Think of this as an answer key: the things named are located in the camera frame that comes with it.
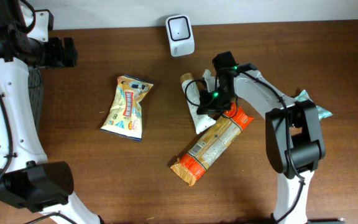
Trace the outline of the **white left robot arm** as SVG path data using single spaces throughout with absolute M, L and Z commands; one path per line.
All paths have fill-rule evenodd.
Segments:
M 49 162 L 30 103 L 29 75 L 74 67 L 72 38 L 49 37 L 53 14 L 27 1 L 0 1 L 0 201 L 57 223 L 101 223 L 74 191 L 66 162 Z

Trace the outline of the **mint green wipes pouch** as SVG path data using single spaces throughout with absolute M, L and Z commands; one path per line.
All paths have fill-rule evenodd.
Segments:
M 296 97 L 296 100 L 298 101 L 306 101 L 306 100 L 310 100 L 312 101 L 312 99 L 310 98 L 308 92 L 306 90 L 301 91 Z M 316 109 L 318 111 L 318 118 L 321 121 L 324 118 L 329 118 L 331 116 L 333 116 L 332 112 L 316 105 Z

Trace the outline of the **yellow snack bag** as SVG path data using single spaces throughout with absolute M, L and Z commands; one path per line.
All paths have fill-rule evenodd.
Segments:
M 113 103 L 100 130 L 141 141 L 142 107 L 140 102 L 153 86 L 152 83 L 129 75 L 118 77 Z

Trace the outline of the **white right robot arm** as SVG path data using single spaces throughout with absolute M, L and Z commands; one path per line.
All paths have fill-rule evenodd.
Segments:
M 265 120 L 266 154 L 278 174 L 274 223 L 308 223 L 306 203 L 315 170 L 326 148 L 318 110 L 311 100 L 298 101 L 270 84 L 251 64 L 239 64 L 231 52 L 212 60 L 216 76 L 204 82 L 198 114 L 219 114 L 239 107 L 242 99 Z

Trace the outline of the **orange spaghetti package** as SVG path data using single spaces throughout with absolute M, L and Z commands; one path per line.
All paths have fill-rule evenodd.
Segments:
M 171 170 L 189 186 L 194 185 L 253 120 L 233 103 Z

